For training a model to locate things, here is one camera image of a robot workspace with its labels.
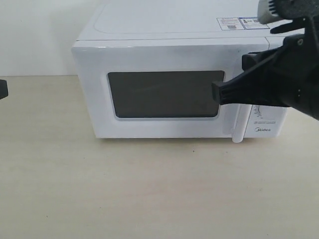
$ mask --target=microwave door handle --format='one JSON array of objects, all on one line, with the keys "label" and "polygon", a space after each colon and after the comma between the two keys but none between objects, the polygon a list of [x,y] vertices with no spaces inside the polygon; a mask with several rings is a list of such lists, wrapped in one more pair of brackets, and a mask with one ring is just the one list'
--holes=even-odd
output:
[{"label": "microwave door handle", "polygon": [[5,80],[0,80],[0,100],[7,97],[8,93],[8,85]]},{"label": "microwave door handle", "polygon": [[243,141],[251,109],[252,105],[240,105],[237,122],[232,134],[234,143],[240,143],[241,141]]}]

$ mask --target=table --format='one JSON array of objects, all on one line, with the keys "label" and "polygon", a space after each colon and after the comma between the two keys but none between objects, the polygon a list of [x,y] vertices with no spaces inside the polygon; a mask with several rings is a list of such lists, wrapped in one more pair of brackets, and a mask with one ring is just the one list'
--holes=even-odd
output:
[{"label": "table", "polygon": [[314,239],[319,122],[280,137],[96,139],[77,77],[6,77],[1,239]]}]

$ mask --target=microwave control panel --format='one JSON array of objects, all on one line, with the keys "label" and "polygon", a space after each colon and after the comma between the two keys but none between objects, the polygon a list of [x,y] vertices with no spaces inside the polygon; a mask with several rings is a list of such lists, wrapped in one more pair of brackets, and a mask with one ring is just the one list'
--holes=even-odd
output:
[{"label": "microwave control panel", "polygon": [[287,108],[252,106],[245,137],[276,137],[282,128]]}]

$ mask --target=midea logo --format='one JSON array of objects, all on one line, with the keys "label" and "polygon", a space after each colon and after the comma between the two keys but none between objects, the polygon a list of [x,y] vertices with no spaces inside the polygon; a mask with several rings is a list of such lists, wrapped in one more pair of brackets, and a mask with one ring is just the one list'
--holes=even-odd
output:
[{"label": "midea logo", "polygon": [[271,131],[271,129],[269,129],[269,128],[255,128],[255,131],[256,132],[269,132],[269,131]]}]

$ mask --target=microwave top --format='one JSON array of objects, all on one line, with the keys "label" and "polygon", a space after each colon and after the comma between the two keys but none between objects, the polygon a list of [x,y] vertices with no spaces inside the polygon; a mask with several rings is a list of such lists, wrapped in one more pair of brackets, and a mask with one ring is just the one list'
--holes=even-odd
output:
[{"label": "microwave top", "polygon": [[261,25],[257,8],[258,0],[106,0],[78,41],[274,36],[283,22]]}]

